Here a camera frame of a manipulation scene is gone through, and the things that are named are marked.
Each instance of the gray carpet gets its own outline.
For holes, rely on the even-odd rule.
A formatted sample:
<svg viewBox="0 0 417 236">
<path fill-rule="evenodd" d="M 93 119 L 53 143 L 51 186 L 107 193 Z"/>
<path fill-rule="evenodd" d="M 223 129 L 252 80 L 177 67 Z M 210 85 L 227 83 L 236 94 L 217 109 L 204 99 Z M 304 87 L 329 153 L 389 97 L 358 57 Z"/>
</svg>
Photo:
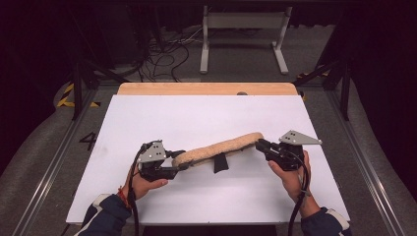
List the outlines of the gray carpet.
<svg viewBox="0 0 417 236">
<path fill-rule="evenodd" d="M 187 46 L 190 53 L 188 60 L 175 71 L 175 75 L 184 82 L 291 82 L 298 74 L 314 69 L 331 31 L 332 27 L 287 31 L 282 47 L 289 69 L 287 76 L 280 75 L 269 45 L 276 35 L 276 31 L 273 30 L 261 30 L 252 36 L 232 30 L 211 33 L 208 74 L 199 73 L 201 44 L 193 42 Z M 179 62 L 185 58 L 186 51 L 179 48 L 172 55 Z M 168 67 L 158 67 L 157 70 L 159 74 L 170 73 Z M 129 79 L 139 81 L 140 77 L 135 74 Z M 158 77 L 158 80 L 171 79 L 169 76 L 162 76 Z M 320 79 L 316 79 L 311 84 L 319 82 Z M 55 104 L 65 87 L 63 85 L 57 92 Z M 334 178 L 340 185 L 340 193 L 350 214 L 354 235 L 389 235 L 355 161 L 349 139 L 336 117 L 337 111 L 332 109 L 327 94 L 320 88 L 300 89 L 306 93 L 307 110 L 318 136 L 324 141 L 323 149 Z M 95 94 L 93 101 L 101 102 L 101 106 L 88 109 L 45 201 L 35 214 L 28 235 L 60 235 L 65 229 L 68 209 L 90 155 L 89 144 L 79 143 L 79 140 L 90 132 L 98 134 L 111 95 L 116 91 L 117 86 L 108 85 L 101 86 Z M 349 124 L 354 128 L 358 142 L 368 154 L 380 177 L 405 234 L 415 235 L 416 203 L 387 162 L 372 133 L 354 86 L 349 102 Z M 12 235 L 70 126 L 73 111 L 71 107 L 58 107 L 56 112 L 28 137 L 1 176 L 0 235 Z M 287 224 L 276 225 L 277 235 L 286 235 L 286 227 Z M 299 228 L 299 224 L 294 226 L 294 235 L 302 235 Z M 65 235 L 73 235 L 78 230 L 79 226 L 71 225 Z M 133 235 L 133 231 L 133 225 L 127 225 L 123 235 Z"/>
</svg>

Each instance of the white board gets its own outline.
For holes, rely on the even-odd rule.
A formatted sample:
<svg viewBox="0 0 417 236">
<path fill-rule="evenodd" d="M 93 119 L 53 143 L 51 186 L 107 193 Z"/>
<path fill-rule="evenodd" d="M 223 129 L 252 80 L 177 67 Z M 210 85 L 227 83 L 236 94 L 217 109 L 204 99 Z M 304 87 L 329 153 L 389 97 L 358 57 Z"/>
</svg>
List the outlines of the white board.
<svg viewBox="0 0 417 236">
<path fill-rule="evenodd" d="M 163 140 L 166 149 L 190 150 L 253 132 L 278 143 L 289 130 L 317 137 L 298 95 L 114 95 L 67 222 L 82 222 L 98 195 L 117 192 L 143 143 Z M 349 219 L 322 148 L 304 149 L 310 154 L 311 190 L 318 204 Z M 169 166 L 170 160 L 163 165 Z M 227 161 L 229 170 L 214 174 L 212 163 L 206 163 L 179 172 L 167 186 L 150 191 L 137 201 L 140 223 L 289 221 L 294 203 L 261 152 L 252 147 L 227 157 Z"/>
</svg>

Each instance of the person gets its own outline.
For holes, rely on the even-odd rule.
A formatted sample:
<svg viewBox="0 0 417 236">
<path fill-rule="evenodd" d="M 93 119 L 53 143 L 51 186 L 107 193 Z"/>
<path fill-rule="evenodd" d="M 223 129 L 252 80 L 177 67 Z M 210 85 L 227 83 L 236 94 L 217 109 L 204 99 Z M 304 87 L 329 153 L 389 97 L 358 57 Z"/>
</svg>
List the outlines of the person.
<svg viewBox="0 0 417 236">
<path fill-rule="evenodd" d="M 311 176 L 311 166 L 309 154 L 304 151 L 304 163 Z M 282 180 L 282 185 L 288 193 L 288 196 L 297 202 L 301 193 L 300 177 L 303 177 L 303 168 L 298 171 L 283 171 L 277 163 L 270 160 L 268 162 L 270 169 Z M 117 194 L 100 195 L 87 210 L 82 229 L 76 234 L 85 235 L 121 235 L 122 228 L 126 220 L 131 216 L 132 211 L 127 202 L 129 190 L 129 177 L 126 183 L 119 189 Z M 168 183 L 166 179 L 159 179 L 149 182 L 136 174 L 133 177 L 132 187 L 136 199 L 142 198 L 148 191 L 160 188 Z M 319 207 L 316 200 L 311 194 L 306 195 L 304 203 L 301 205 L 299 212 L 301 214 L 301 229 L 306 236 L 336 236 L 352 235 L 349 223 L 333 209 Z"/>
</svg>

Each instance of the hand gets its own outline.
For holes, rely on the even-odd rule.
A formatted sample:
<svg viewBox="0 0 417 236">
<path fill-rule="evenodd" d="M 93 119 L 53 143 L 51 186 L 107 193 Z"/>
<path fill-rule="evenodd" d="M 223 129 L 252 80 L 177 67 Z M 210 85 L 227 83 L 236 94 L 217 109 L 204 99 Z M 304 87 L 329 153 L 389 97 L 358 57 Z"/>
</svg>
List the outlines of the hand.
<svg viewBox="0 0 417 236">
<path fill-rule="evenodd" d="M 127 197 L 129 193 L 129 179 L 130 179 L 130 172 L 128 174 L 128 177 L 126 178 L 125 186 L 122 188 L 123 194 Z M 158 179 L 155 181 L 148 181 L 141 177 L 141 174 L 139 174 L 138 166 L 135 166 L 135 175 L 132 180 L 132 188 L 135 192 L 136 200 L 140 199 L 144 195 L 148 193 L 149 190 L 160 188 L 166 184 L 168 184 L 168 180 L 166 179 Z"/>
<path fill-rule="evenodd" d="M 287 191 L 289 197 L 297 202 L 297 198 L 301 193 L 301 183 L 299 176 L 303 178 L 304 168 L 301 166 L 298 170 L 294 171 L 283 171 L 281 167 L 273 160 L 268 162 L 269 167 L 282 180 L 282 185 Z M 311 168 L 310 168 L 310 159 L 309 154 L 304 150 L 304 164 L 306 165 L 311 179 Z"/>
</svg>

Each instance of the metal rail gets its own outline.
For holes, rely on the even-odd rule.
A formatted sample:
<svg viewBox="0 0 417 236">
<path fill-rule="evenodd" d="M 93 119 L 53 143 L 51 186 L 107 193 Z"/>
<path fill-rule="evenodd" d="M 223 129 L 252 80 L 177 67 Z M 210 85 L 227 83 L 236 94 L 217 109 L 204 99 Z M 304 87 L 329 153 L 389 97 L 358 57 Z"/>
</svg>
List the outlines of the metal rail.
<svg viewBox="0 0 417 236">
<path fill-rule="evenodd" d="M 358 139 L 355 135 L 355 132 L 348 121 L 344 120 L 343 115 L 339 111 L 339 101 L 335 91 L 326 91 L 328 100 L 337 115 L 338 120 L 340 121 L 341 126 L 343 127 L 344 132 L 346 133 L 352 148 L 355 152 L 355 160 L 358 164 L 362 175 L 364 176 L 365 182 L 368 185 L 369 191 L 374 198 L 375 204 L 380 211 L 381 216 L 387 226 L 387 230 L 390 235 L 400 236 L 406 235 L 402 230 L 401 225 L 393 211 L 391 202 L 387 196 L 387 192 L 380 181 L 380 178 L 377 175 L 374 167 L 372 166 L 371 161 L 368 158 L 366 152 L 364 152 L 359 145 Z"/>
<path fill-rule="evenodd" d="M 81 114 L 76 120 L 71 121 L 71 124 L 68 127 L 68 130 L 65 133 L 59 148 L 55 152 L 54 157 L 51 160 L 51 163 L 49 164 L 45 174 L 39 182 L 33 194 L 33 197 L 31 198 L 30 203 L 28 204 L 28 207 L 26 208 L 24 214 L 21 217 L 21 220 L 19 221 L 18 225 L 15 228 L 15 231 L 13 232 L 13 235 L 28 234 L 31 225 L 34 222 L 34 219 L 39 213 L 39 210 L 42 207 L 42 204 L 45 201 L 50 188 L 52 187 L 52 184 L 59 172 L 59 169 L 61 168 L 62 162 L 65 159 L 68 147 L 72 139 L 74 138 L 74 135 L 76 134 L 77 129 L 79 128 L 85 114 L 87 113 L 89 105 L 91 104 L 92 99 L 95 96 L 95 93 L 95 90 L 87 91 L 87 95 L 83 105 L 84 109 L 82 110 Z"/>
</svg>

